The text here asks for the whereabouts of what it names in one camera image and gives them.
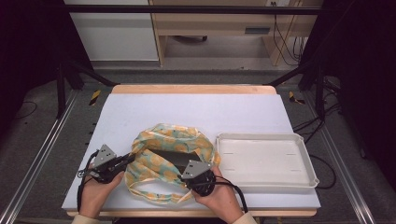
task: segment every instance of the person's arm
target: person's arm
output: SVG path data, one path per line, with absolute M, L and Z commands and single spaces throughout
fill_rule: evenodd
M 86 176 L 87 183 L 84 186 L 81 197 L 81 207 L 78 215 L 73 221 L 78 224 L 96 224 L 99 217 L 100 210 L 105 204 L 105 201 L 110 192 L 121 182 L 124 172 L 117 174 L 114 179 L 108 184 L 98 183 L 90 176 Z
M 219 167 L 215 166 L 212 168 L 213 173 L 216 176 L 222 176 Z M 217 181 L 224 181 L 221 178 L 217 178 Z M 201 197 L 195 191 L 192 191 L 192 195 L 195 197 L 195 201 L 201 203 L 212 210 L 215 215 L 221 218 L 227 223 L 233 224 L 250 224 L 256 223 L 253 216 L 250 213 L 244 214 L 241 207 L 236 200 L 235 192 L 233 188 L 225 185 L 216 185 L 213 192 L 210 195 Z

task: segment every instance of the white tabletop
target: white tabletop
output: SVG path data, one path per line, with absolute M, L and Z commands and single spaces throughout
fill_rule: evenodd
M 215 146 L 220 133 L 292 133 L 290 121 L 276 94 L 110 94 L 97 122 L 92 140 L 81 162 L 83 169 L 90 155 L 107 144 L 119 156 L 131 151 L 138 134 L 158 123 L 197 128 Z M 77 210 L 75 178 L 64 200 L 63 209 Z M 314 189 L 301 193 L 245 194 L 252 209 L 317 209 Z M 181 204 L 158 205 L 133 196 L 124 182 L 107 199 L 107 211 L 190 211 L 207 210 L 189 200 Z

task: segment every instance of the black curtain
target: black curtain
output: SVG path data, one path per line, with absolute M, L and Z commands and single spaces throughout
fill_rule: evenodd
M 318 18 L 306 60 L 333 24 L 329 17 Z M 396 189 L 396 1 L 356 0 L 328 44 L 321 66 L 325 76 L 340 79 L 340 103 L 361 155 L 374 159 Z M 302 82 L 313 84 L 316 75 L 308 71 Z
M 73 60 L 93 70 L 69 13 L 50 11 L 46 4 L 64 1 L 1 1 L 0 134 L 30 89 L 56 79 L 60 62 Z M 79 80 L 77 71 L 67 72 L 67 78 Z

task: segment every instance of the finger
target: finger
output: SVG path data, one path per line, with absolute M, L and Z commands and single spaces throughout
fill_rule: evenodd
M 197 193 L 197 192 L 195 192 L 195 190 L 191 190 L 191 194 L 192 194 L 192 196 L 194 196 L 194 198 L 197 198 L 197 197 L 200 197 L 200 195 Z
M 90 182 L 92 179 L 93 179 L 93 177 L 92 177 L 90 174 L 86 174 L 86 175 L 84 176 L 84 181 L 85 181 L 85 183 Z
M 212 167 L 212 171 L 213 171 L 213 174 L 218 175 L 218 176 L 222 176 L 221 171 L 220 171 L 218 166 L 213 166 Z
M 111 184 L 117 186 L 121 182 L 124 173 L 125 173 L 124 171 L 121 171 L 116 176 L 114 176 L 113 180 L 111 181 Z

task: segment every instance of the wooden table edge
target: wooden table edge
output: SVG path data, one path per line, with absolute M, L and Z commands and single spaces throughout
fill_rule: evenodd
M 316 208 L 301 209 L 268 209 L 268 210 L 249 210 L 254 217 L 312 217 L 317 213 Z M 77 210 L 66 211 L 70 217 L 75 216 Z M 102 211 L 100 217 L 215 217 L 210 210 L 120 210 L 120 211 Z
M 263 85 L 117 85 L 111 93 L 276 94 Z

